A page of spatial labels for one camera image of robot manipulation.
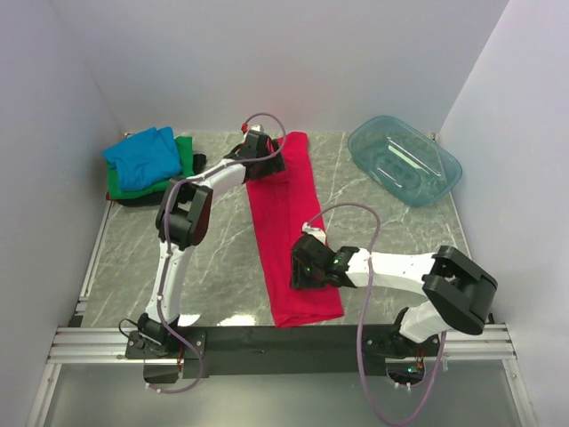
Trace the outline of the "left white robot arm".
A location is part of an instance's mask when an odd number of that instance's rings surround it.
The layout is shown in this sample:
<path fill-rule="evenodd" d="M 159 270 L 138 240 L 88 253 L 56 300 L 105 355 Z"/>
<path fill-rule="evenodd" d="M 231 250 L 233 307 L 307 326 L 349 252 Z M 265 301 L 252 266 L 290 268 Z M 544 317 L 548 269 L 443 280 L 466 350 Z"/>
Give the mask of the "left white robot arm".
<path fill-rule="evenodd" d="M 180 296 L 190 258 L 209 228 L 215 198 L 246 182 L 285 170 L 277 140 L 255 125 L 218 164 L 174 178 L 156 216 L 159 264 L 150 300 L 137 321 L 138 336 L 159 358 L 181 346 Z"/>

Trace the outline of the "folded blue t shirt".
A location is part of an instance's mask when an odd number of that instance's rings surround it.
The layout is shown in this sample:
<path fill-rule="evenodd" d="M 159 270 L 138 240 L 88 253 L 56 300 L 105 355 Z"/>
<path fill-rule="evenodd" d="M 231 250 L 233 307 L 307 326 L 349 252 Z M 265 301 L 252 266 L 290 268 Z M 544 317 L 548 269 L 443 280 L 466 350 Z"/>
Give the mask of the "folded blue t shirt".
<path fill-rule="evenodd" d="M 122 191 L 143 190 L 182 171 L 170 126 L 136 133 L 105 149 L 102 156 L 116 171 Z"/>

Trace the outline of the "folded green t shirt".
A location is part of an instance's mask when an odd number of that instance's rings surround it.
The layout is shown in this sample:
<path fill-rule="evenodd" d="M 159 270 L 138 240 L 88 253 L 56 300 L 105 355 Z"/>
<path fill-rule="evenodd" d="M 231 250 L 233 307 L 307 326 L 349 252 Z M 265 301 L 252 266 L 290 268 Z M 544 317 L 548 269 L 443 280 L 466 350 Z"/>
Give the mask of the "folded green t shirt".
<path fill-rule="evenodd" d="M 181 174 L 184 176 L 193 175 L 193 141 L 191 136 L 179 135 L 174 138 L 176 149 L 180 157 Z M 147 195 L 155 191 L 165 191 L 169 179 L 157 181 L 149 187 L 138 191 L 122 191 L 119 188 L 117 170 L 107 165 L 107 185 L 110 196 L 115 199 L 133 199 Z"/>

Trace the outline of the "black base beam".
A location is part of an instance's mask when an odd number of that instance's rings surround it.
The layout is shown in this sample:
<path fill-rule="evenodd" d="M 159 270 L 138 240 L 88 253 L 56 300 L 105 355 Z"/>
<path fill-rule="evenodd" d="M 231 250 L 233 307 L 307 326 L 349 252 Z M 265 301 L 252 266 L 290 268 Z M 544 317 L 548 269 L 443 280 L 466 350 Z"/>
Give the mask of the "black base beam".
<path fill-rule="evenodd" d="M 390 325 L 187 326 L 180 330 L 190 342 L 175 339 L 155 344 L 138 331 L 130 332 L 125 357 L 144 365 L 150 383 L 175 383 L 178 378 L 219 375 L 343 374 L 364 371 L 386 375 L 386 362 L 417 362 L 435 357 L 440 340 L 431 335 L 414 343 Z"/>

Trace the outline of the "aluminium frame rail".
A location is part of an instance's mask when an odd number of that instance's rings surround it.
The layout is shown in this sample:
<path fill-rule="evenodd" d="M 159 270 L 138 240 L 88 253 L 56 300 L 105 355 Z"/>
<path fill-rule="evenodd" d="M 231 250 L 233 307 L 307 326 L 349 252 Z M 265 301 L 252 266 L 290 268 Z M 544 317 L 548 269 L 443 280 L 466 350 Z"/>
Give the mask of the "aluminium frame rail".
<path fill-rule="evenodd" d="M 56 330 L 28 426 L 44 426 L 65 365 L 125 363 L 116 324 L 137 317 L 150 297 L 157 253 L 155 211 L 107 202 L 69 325 Z"/>

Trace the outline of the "clear blue plastic tub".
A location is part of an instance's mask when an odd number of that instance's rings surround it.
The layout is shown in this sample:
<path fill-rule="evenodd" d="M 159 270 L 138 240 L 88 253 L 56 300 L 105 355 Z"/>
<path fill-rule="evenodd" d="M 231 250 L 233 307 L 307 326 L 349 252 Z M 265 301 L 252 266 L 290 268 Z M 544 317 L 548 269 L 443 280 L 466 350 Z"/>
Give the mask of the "clear blue plastic tub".
<path fill-rule="evenodd" d="M 396 117 L 378 116 L 360 125 L 348 148 L 360 170 L 411 207 L 436 203 L 462 177 L 452 154 Z"/>

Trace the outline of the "folded black t shirt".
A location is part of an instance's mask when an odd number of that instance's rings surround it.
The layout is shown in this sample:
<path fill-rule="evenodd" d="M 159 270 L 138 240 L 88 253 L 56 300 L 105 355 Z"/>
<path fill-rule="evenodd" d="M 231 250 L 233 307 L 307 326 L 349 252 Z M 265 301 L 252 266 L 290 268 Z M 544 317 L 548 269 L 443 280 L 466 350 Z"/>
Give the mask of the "folded black t shirt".
<path fill-rule="evenodd" d="M 207 164 L 207 156 L 205 154 L 194 154 L 193 155 L 193 174 L 201 173 Z M 161 205 L 164 196 L 164 191 L 155 191 L 147 195 L 133 198 L 133 199 L 115 199 L 115 202 L 119 205 L 126 207 L 149 207 Z"/>

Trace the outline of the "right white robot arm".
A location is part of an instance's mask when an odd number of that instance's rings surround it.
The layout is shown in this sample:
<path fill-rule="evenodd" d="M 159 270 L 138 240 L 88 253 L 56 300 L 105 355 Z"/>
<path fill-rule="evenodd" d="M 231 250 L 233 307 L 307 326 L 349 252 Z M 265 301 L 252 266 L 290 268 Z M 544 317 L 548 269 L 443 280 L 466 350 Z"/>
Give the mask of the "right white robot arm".
<path fill-rule="evenodd" d="M 364 338 L 368 351 L 392 359 L 434 349 L 445 331 L 482 334 L 498 287 L 489 273 L 453 246 L 413 255 L 355 246 L 333 251 L 320 238 L 303 233 L 291 257 L 295 290 L 375 286 L 426 297 L 420 305 L 401 309 L 385 334 Z"/>

